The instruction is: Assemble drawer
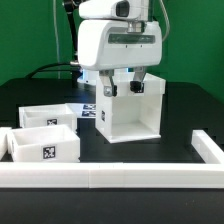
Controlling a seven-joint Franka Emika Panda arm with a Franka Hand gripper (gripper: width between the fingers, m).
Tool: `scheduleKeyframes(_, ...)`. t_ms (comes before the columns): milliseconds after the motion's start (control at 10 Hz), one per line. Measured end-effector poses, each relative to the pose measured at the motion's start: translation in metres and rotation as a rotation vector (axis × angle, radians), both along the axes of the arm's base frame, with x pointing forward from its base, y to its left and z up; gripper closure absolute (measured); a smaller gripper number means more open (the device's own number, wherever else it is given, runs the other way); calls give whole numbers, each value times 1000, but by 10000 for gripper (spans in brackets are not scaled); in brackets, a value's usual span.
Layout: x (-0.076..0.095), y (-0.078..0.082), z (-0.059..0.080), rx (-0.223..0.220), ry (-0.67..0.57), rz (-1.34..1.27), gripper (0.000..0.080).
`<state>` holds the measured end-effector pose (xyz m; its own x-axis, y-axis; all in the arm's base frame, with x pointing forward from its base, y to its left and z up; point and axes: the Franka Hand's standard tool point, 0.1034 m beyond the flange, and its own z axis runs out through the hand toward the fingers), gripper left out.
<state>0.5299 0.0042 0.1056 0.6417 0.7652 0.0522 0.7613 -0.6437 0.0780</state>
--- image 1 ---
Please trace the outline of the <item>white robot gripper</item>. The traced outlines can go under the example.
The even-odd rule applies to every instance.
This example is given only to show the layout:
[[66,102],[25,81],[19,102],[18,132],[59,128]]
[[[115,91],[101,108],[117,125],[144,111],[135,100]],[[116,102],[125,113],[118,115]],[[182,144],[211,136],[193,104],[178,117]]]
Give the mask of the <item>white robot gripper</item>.
[[162,57],[162,35],[159,23],[147,22],[143,33],[129,33],[128,23],[114,20],[84,20],[78,31],[78,61],[86,70],[100,71],[103,93],[117,96],[114,71],[134,68],[130,90],[144,92],[146,68],[158,65]]

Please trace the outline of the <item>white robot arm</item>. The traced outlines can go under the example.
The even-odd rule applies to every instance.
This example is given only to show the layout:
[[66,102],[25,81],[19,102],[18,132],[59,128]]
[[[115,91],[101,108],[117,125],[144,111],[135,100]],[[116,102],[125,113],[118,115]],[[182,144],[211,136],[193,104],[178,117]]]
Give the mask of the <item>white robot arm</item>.
[[78,62],[85,70],[112,77],[132,68],[130,90],[144,91],[145,68],[162,57],[159,23],[148,19],[149,0],[88,0],[79,6]]

